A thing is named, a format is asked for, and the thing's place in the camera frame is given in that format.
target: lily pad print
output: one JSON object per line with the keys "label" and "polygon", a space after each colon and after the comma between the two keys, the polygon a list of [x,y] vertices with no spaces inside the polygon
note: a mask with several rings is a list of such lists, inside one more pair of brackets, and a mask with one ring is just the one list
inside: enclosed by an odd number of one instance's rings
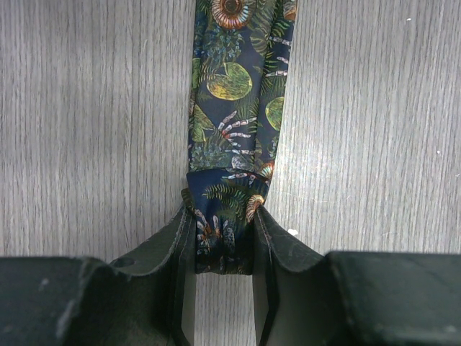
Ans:
{"label": "lily pad print", "polygon": [[207,81],[208,91],[218,99],[236,101],[245,97],[253,87],[249,73],[238,63],[224,63],[225,74]]}
{"label": "lily pad print", "polygon": [[278,97],[273,99],[266,106],[267,120],[269,121],[269,124],[271,124],[271,126],[277,131],[280,131],[280,126],[282,125],[284,100],[284,97]]}

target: fabric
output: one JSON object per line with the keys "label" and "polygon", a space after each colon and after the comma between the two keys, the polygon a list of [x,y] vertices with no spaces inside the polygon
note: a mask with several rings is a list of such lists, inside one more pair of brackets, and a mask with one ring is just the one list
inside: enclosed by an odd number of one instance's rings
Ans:
{"label": "fabric", "polygon": [[197,0],[186,205],[196,271],[251,274],[253,217],[274,171],[294,0]]}

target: necktie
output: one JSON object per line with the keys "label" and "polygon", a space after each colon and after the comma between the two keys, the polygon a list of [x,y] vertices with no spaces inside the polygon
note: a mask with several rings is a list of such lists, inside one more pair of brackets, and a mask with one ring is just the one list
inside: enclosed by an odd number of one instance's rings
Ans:
{"label": "necktie", "polygon": [[197,0],[189,173],[196,272],[251,274],[253,217],[274,171],[295,0]]}

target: gray wooden surface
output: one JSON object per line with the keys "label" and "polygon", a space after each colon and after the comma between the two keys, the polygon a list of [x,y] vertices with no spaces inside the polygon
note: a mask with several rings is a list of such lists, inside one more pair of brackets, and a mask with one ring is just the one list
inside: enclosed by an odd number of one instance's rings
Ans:
{"label": "gray wooden surface", "polygon": [[[113,259],[173,216],[194,1],[0,0],[0,254]],[[274,217],[319,252],[461,252],[461,1],[303,0]],[[196,345],[254,345],[201,275]]]}

